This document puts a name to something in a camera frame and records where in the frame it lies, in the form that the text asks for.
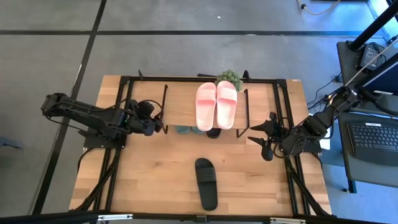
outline gray carpet floor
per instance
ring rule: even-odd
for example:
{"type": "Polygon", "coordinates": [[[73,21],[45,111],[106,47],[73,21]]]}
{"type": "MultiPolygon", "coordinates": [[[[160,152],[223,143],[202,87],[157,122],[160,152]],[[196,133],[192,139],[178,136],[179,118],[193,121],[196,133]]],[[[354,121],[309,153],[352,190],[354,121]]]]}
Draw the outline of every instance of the gray carpet floor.
{"type": "MultiPolygon", "coordinates": [[[[100,2],[1,0],[0,30],[91,30],[100,2]]],[[[308,2],[313,11],[331,4],[308,2]]],[[[105,7],[99,30],[362,31],[373,20],[363,2],[342,2],[328,14],[311,16],[294,0],[113,0],[105,7]]],[[[103,75],[137,75],[138,69],[144,75],[217,75],[233,69],[249,70],[256,78],[301,79],[310,101],[339,74],[336,43],[346,40],[353,37],[97,36],[78,100],[94,103],[103,75]]],[[[372,40],[385,44],[379,36],[372,40]]],[[[21,150],[0,148],[0,217],[25,215],[32,208],[58,129],[41,115],[40,106],[46,94],[70,93],[87,41],[87,35],[0,35],[0,136],[24,145],[21,150]]],[[[332,83],[320,94],[337,87],[332,83]]],[[[67,131],[45,213],[67,211],[83,140],[75,130],[67,131]]],[[[347,187],[344,168],[324,166],[324,173],[338,217],[398,222],[397,189],[360,183],[358,194],[350,195],[341,191],[347,187]]]]}

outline metal rack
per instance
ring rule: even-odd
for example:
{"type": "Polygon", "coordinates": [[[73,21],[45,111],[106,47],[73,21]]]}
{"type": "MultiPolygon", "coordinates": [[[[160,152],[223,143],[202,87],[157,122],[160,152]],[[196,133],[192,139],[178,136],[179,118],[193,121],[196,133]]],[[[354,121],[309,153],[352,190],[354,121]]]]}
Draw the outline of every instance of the metal rack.
{"type": "MultiPolygon", "coordinates": [[[[135,81],[144,81],[144,82],[156,82],[156,81],[162,81],[162,82],[213,82],[215,81],[216,77],[211,76],[211,75],[207,75],[207,76],[203,76],[203,75],[199,75],[199,77],[144,77],[143,74],[141,73],[141,71],[139,71],[139,76],[137,77],[121,77],[120,80],[120,84],[119,84],[119,90],[118,90],[118,96],[116,99],[116,103],[119,103],[121,101],[121,96],[123,94],[123,89],[125,85],[128,85],[127,88],[127,98],[131,98],[131,93],[132,93],[132,88],[134,86],[134,82],[135,81]]],[[[244,72],[244,76],[242,78],[242,81],[244,83],[264,83],[264,84],[271,84],[273,86],[273,90],[274,90],[274,96],[275,96],[275,103],[276,103],[276,108],[277,108],[277,115],[279,118],[282,117],[282,106],[280,103],[280,96],[279,96],[279,88],[282,89],[282,92],[284,94],[284,102],[285,102],[285,107],[287,110],[287,116],[289,118],[290,121],[292,121],[293,117],[292,117],[292,112],[291,112],[291,107],[290,107],[290,101],[289,101],[289,94],[287,93],[287,85],[286,85],[286,80],[283,79],[278,79],[278,80],[273,80],[273,79],[254,79],[251,78],[249,76],[249,72],[245,71],[244,72]]],[[[166,96],[166,92],[167,92],[168,86],[165,85],[164,87],[164,94],[163,94],[163,100],[162,100],[162,110],[164,109],[164,103],[165,103],[165,96],[166,96]]],[[[249,128],[250,124],[249,124],[249,107],[248,107],[248,91],[246,91],[246,118],[247,118],[247,128],[239,134],[239,130],[237,130],[237,137],[240,137],[244,134],[244,132],[249,128]]],[[[167,134],[167,126],[164,129],[164,133],[167,134]]],[[[90,147],[92,145],[90,145],[89,142],[85,142],[85,147],[90,147]]],[[[102,168],[107,167],[108,163],[109,163],[109,157],[110,157],[110,153],[109,151],[111,149],[107,148],[105,149],[105,155],[103,158],[103,164],[102,164],[102,168]]],[[[122,147],[116,148],[115,151],[116,153],[120,153],[120,151],[122,150],[122,147]]],[[[301,179],[301,181],[304,182],[304,177],[303,177],[303,171],[302,171],[302,165],[301,165],[301,160],[300,160],[300,156],[295,156],[295,164],[296,164],[296,170],[297,173],[301,179]]],[[[99,177],[99,179],[103,178],[105,176],[105,171],[104,169],[101,168],[101,175],[99,177]]],[[[112,196],[113,196],[113,191],[114,191],[114,185],[116,182],[116,173],[117,173],[117,168],[114,171],[114,173],[112,173],[111,177],[110,177],[110,182],[109,182],[109,189],[107,192],[107,197],[106,197],[106,207],[105,210],[110,211],[111,208],[111,201],[112,201],[112,196]]],[[[295,196],[295,189],[294,189],[294,181],[291,178],[291,176],[287,173],[287,179],[288,179],[288,185],[289,185],[289,194],[290,194],[290,202],[291,202],[291,207],[292,207],[292,213],[294,215],[299,214],[298,211],[298,207],[297,207],[297,199],[295,196]]],[[[302,195],[303,198],[303,207],[304,207],[304,212],[306,215],[310,214],[310,210],[309,210],[309,205],[308,202],[306,201],[305,197],[302,195]]],[[[101,199],[101,194],[99,194],[97,196],[97,198],[95,199],[95,203],[99,202],[99,200],[101,199]]],[[[152,214],[146,214],[145,217],[152,217],[152,218],[174,218],[176,220],[181,220],[182,218],[187,218],[190,216],[187,215],[156,215],[154,214],[152,216],[152,214]]],[[[234,216],[228,216],[228,217],[223,217],[222,219],[224,219],[225,221],[236,221],[236,217],[234,216]]]]}

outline black cable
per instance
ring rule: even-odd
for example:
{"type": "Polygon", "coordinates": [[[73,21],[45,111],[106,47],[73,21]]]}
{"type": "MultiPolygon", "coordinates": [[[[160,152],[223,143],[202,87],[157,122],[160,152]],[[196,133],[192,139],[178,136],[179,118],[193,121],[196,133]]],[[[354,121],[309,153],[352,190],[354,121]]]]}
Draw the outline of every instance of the black cable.
{"type": "Polygon", "coordinates": [[[390,110],[388,108],[385,108],[382,105],[380,105],[376,100],[372,100],[371,102],[375,105],[375,107],[377,109],[379,109],[379,110],[381,110],[381,111],[383,111],[383,112],[385,112],[387,114],[390,114],[390,115],[393,115],[393,116],[398,116],[398,111],[393,111],[393,110],[390,110]]]}
{"type": "Polygon", "coordinates": [[[289,122],[289,128],[292,129],[293,127],[293,121],[287,117],[282,117],[282,119],[286,119],[289,122]]]}
{"type": "Polygon", "coordinates": [[[87,151],[85,151],[81,156],[80,156],[80,158],[79,158],[79,161],[77,162],[77,172],[79,173],[79,169],[80,169],[80,163],[81,163],[81,160],[83,159],[83,157],[87,154],[87,153],[89,153],[91,150],[93,150],[94,148],[88,148],[87,149],[87,151]]]}
{"type": "Polygon", "coordinates": [[[321,169],[323,168],[323,164],[322,164],[322,161],[321,161],[321,159],[319,158],[319,156],[316,154],[316,153],[311,153],[311,154],[313,154],[313,156],[315,156],[315,158],[317,158],[318,160],[319,160],[319,163],[321,164],[321,169]]]}
{"type": "MultiPolygon", "coordinates": [[[[385,47],[379,45],[379,44],[376,43],[376,42],[371,42],[371,43],[369,43],[369,44],[373,46],[373,48],[375,49],[375,51],[376,51],[378,54],[382,51],[382,50],[380,51],[379,48],[382,48],[383,50],[385,49],[385,47]]],[[[386,56],[385,56],[384,54],[382,54],[382,55],[380,55],[380,56],[381,56],[381,58],[384,59],[384,61],[382,61],[381,63],[384,63],[384,62],[387,61],[387,58],[386,58],[386,56]]]]}
{"type": "Polygon", "coordinates": [[[160,103],[158,103],[154,100],[142,100],[141,102],[153,102],[153,103],[156,103],[160,107],[160,109],[162,109],[162,105],[160,105],[160,103]]]}
{"type": "Polygon", "coordinates": [[[115,105],[109,106],[109,107],[107,107],[107,108],[101,108],[101,109],[92,109],[92,111],[104,111],[104,110],[110,110],[110,109],[113,109],[113,108],[114,108],[114,107],[116,107],[116,106],[119,106],[121,103],[125,102],[126,100],[127,100],[127,98],[126,98],[126,99],[124,99],[124,100],[121,100],[119,103],[116,103],[115,105]]]}
{"type": "Polygon", "coordinates": [[[278,156],[277,154],[276,154],[276,147],[279,145],[279,143],[275,143],[274,144],[274,148],[272,149],[272,153],[274,154],[274,156],[276,156],[276,157],[278,157],[279,159],[285,159],[285,158],[287,158],[289,155],[283,155],[283,156],[278,156]]]}
{"type": "Polygon", "coordinates": [[[330,82],[328,82],[326,85],[324,85],[323,87],[319,88],[319,89],[317,90],[317,92],[315,93],[315,99],[314,99],[313,101],[307,103],[307,105],[309,105],[310,103],[315,102],[315,101],[317,100],[317,98],[318,98],[318,92],[319,92],[321,89],[323,89],[324,87],[326,87],[326,86],[328,86],[329,84],[331,84],[334,80],[335,80],[335,79],[332,79],[332,80],[331,80],[330,82]]]}
{"type": "Polygon", "coordinates": [[[81,129],[81,128],[78,128],[78,127],[76,127],[76,126],[73,126],[73,125],[70,125],[70,124],[64,124],[64,123],[59,122],[59,121],[54,121],[53,119],[49,118],[48,116],[44,116],[44,117],[47,118],[49,121],[52,121],[52,122],[54,122],[54,123],[61,124],[61,125],[66,125],[66,126],[68,126],[68,127],[75,128],[75,129],[77,129],[77,130],[79,130],[79,131],[84,131],[84,132],[86,132],[85,130],[83,130],[83,129],[81,129]]]}
{"type": "Polygon", "coordinates": [[[318,105],[319,103],[322,103],[322,101],[325,99],[325,97],[323,97],[322,99],[318,100],[314,105],[312,105],[308,110],[314,108],[316,105],[318,105]]]}
{"type": "Polygon", "coordinates": [[[133,119],[135,119],[136,121],[140,122],[140,124],[145,125],[138,117],[137,117],[137,112],[136,112],[136,107],[132,106],[132,112],[133,114],[131,114],[129,111],[124,110],[124,112],[126,112],[127,114],[131,115],[133,119]]]}

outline cable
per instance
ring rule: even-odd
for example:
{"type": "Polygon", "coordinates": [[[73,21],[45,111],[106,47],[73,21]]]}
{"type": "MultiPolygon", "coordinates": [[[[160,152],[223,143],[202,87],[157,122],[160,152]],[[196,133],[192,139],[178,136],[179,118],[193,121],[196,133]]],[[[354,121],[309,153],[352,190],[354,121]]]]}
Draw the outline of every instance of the cable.
{"type": "Polygon", "coordinates": [[[75,128],[75,129],[77,129],[77,130],[79,130],[79,131],[84,131],[84,132],[86,132],[85,130],[83,130],[83,129],[81,129],[81,128],[78,128],[78,127],[76,127],[76,126],[73,126],[73,125],[70,125],[70,124],[64,124],[64,123],[59,122],[59,121],[54,121],[53,119],[49,118],[48,116],[44,116],[44,117],[47,118],[49,121],[52,121],[52,122],[54,122],[54,123],[61,124],[61,125],[66,125],[66,126],[68,126],[68,127],[75,128]]]}
{"type": "Polygon", "coordinates": [[[305,9],[309,14],[313,15],[313,16],[319,16],[322,15],[325,12],[328,12],[330,10],[332,10],[334,7],[336,7],[341,0],[338,0],[337,2],[335,2],[332,6],[330,6],[330,8],[328,8],[327,10],[323,11],[323,12],[319,12],[319,13],[314,13],[311,12],[308,8],[306,4],[303,4],[300,0],[297,0],[297,2],[300,4],[301,9],[305,9]]]}
{"type": "Polygon", "coordinates": [[[92,111],[104,111],[104,110],[110,110],[110,109],[113,109],[115,106],[119,106],[121,103],[125,102],[126,100],[127,100],[127,98],[126,98],[126,99],[124,99],[124,100],[121,100],[119,103],[116,103],[115,105],[109,106],[109,107],[107,107],[107,108],[101,108],[101,109],[92,109],[92,111]]]}
{"type": "Polygon", "coordinates": [[[156,103],[160,107],[160,109],[162,109],[162,105],[160,105],[160,103],[158,103],[154,100],[142,100],[141,102],[153,102],[153,103],[156,103]]]}
{"type": "Polygon", "coordinates": [[[322,164],[322,161],[321,161],[321,159],[319,158],[319,156],[316,154],[316,153],[311,153],[311,154],[313,154],[313,156],[315,156],[315,158],[317,158],[318,160],[319,160],[319,163],[321,164],[321,169],[323,168],[323,164],[322,164]]]}
{"type": "MultiPolygon", "coordinates": [[[[379,50],[379,48],[382,48],[383,50],[385,49],[385,47],[383,47],[383,46],[381,46],[381,45],[379,45],[378,43],[376,43],[376,42],[371,42],[371,43],[369,43],[370,45],[372,45],[373,46],[373,48],[375,49],[375,51],[377,51],[378,53],[380,53],[380,50],[379,50]]],[[[386,62],[387,61],[387,57],[384,55],[384,54],[382,54],[382,55],[380,55],[381,56],[381,58],[382,58],[382,61],[381,61],[381,63],[384,63],[384,62],[386,62]]]]}
{"type": "Polygon", "coordinates": [[[87,154],[87,153],[89,153],[91,150],[93,150],[94,148],[88,148],[87,149],[87,151],[85,151],[81,156],[80,156],[80,158],[79,158],[79,161],[77,162],[77,172],[79,173],[79,169],[80,169],[80,163],[81,163],[81,160],[83,159],[83,157],[87,154]]]}
{"type": "Polygon", "coordinates": [[[282,119],[286,119],[287,122],[289,122],[289,127],[290,127],[290,129],[293,127],[293,121],[292,121],[291,119],[289,119],[289,118],[287,118],[287,117],[283,117],[282,119]]]}
{"type": "Polygon", "coordinates": [[[283,156],[278,156],[277,154],[276,154],[276,147],[279,145],[279,143],[275,143],[274,144],[274,148],[272,149],[272,153],[274,154],[274,156],[276,156],[276,157],[278,157],[279,159],[285,159],[285,158],[288,158],[290,155],[283,155],[283,156]]]}
{"type": "Polygon", "coordinates": [[[390,46],[386,47],[382,52],[380,52],[372,60],[370,60],[370,62],[368,62],[364,67],[362,67],[344,86],[348,86],[366,67],[372,64],[377,58],[379,58],[380,55],[382,55],[386,50],[392,47],[396,42],[398,42],[398,39],[393,41],[393,43],[390,46]]]}
{"type": "Polygon", "coordinates": [[[326,85],[324,85],[323,87],[319,88],[319,89],[317,90],[317,92],[315,93],[315,99],[314,99],[313,101],[307,103],[307,105],[309,105],[310,103],[315,102],[315,100],[317,100],[317,98],[318,98],[318,92],[319,92],[321,89],[323,89],[324,87],[326,87],[326,86],[328,86],[329,84],[331,84],[334,80],[335,80],[335,79],[332,79],[332,80],[331,80],[330,82],[328,82],[326,85]]]}
{"type": "Polygon", "coordinates": [[[310,109],[316,107],[316,105],[318,105],[319,103],[322,104],[323,100],[325,100],[325,99],[326,99],[326,96],[323,97],[322,99],[318,100],[318,101],[317,101],[314,105],[312,105],[308,110],[310,110],[310,109]]]}

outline wooden tabletop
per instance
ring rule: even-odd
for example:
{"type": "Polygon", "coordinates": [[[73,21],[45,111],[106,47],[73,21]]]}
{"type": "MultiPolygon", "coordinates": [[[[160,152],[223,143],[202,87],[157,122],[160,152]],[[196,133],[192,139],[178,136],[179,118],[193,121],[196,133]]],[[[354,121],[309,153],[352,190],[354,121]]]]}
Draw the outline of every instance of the wooden tabletop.
{"type": "MultiPolygon", "coordinates": [[[[114,104],[119,80],[120,76],[104,76],[97,106],[114,104]]],[[[167,112],[178,114],[179,105],[171,97],[178,94],[178,90],[199,85],[189,83],[134,82],[132,98],[162,102],[164,85],[168,85],[171,91],[165,101],[164,119],[165,123],[173,124],[167,112]]],[[[272,85],[245,83],[244,89],[248,89],[249,93],[250,125],[263,123],[269,112],[276,111],[272,85]]],[[[294,123],[298,124],[308,116],[303,86],[300,80],[287,80],[287,89],[294,123]]],[[[282,113],[286,115],[282,89],[279,89],[279,95],[282,113]]],[[[169,126],[168,134],[160,132],[149,137],[129,135],[121,153],[111,210],[131,213],[292,215],[283,159],[264,161],[260,155],[261,147],[248,140],[247,136],[266,135],[248,130],[238,139],[236,130],[231,129],[223,130],[218,139],[210,139],[205,134],[192,132],[177,134],[174,126],[169,126]],[[201,207],[195,177],[194,163],[201,157],[209,159],[216,169],[218,207],[210,212],[201,207]]],[[[104,149],[94,149],[83,158],[70,208],[79,206],[93,190],[98,182],[103,156],[104,149]]],[[[306,186],[323,209],[331,212],[319,161],[307,153],[301,154],[301,159],[306,186]]],[[[106,192],[107,186],[100,208],[104,207],[106,192]]],[[[295,192],[298,209],[302,213],[297,186],[295,192]]]]}

